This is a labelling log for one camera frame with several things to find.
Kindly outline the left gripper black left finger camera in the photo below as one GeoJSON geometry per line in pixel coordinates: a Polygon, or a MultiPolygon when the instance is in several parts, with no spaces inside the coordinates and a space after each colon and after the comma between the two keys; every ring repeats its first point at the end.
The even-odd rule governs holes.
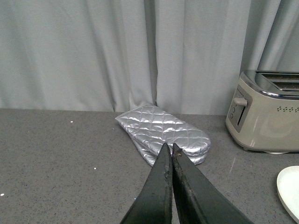
{"type": "Polygon", "coordinates": [[[148,178],[122,224],[170,224],[172,221],[172,158],[164,143],[148,178]]]}

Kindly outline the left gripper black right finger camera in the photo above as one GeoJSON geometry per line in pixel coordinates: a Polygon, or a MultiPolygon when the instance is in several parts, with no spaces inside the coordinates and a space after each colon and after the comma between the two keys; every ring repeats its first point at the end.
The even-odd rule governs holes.
{"type": "Polygon", "coordinates": [[[181,224],[251,224],[173,144],[173,192],[181,224]]]}

